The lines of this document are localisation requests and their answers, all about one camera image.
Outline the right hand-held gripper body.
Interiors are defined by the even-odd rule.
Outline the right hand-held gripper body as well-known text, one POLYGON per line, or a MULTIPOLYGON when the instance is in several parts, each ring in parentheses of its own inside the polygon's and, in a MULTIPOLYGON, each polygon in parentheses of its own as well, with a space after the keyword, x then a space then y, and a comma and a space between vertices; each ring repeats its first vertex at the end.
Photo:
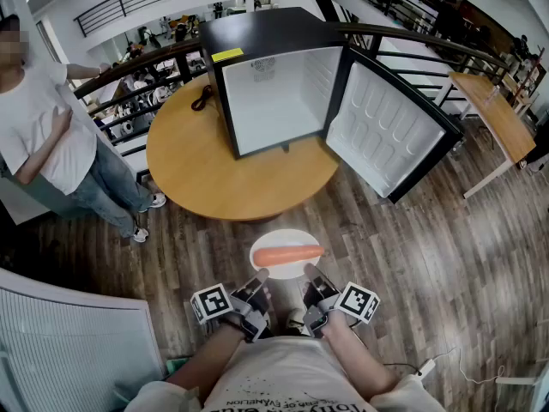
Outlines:
POLYGON ((303 321, 310 336, 321 338, 321 329, 328 324, 331 312, 344 314, 347 325, 353 329, 359 324, 369 324, 377 310, 380 299, 376 293, 349 282, 339 294, 326 300, 310 284, 308 290, 309 307, 303 321))

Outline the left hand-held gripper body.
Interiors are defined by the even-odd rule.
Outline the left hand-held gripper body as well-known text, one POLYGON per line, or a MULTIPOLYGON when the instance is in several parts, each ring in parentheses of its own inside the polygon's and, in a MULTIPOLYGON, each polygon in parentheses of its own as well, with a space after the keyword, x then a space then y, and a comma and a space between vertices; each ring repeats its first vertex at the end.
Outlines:
POLYGON ((268 332, 267 313, 262 313, 259 290, 252 298, 239 298, 238 290, 229 294, 223 284, 196 292, 190 303, 199 325, 228 324, 244 334, 247 342, 255 342, 268 332))

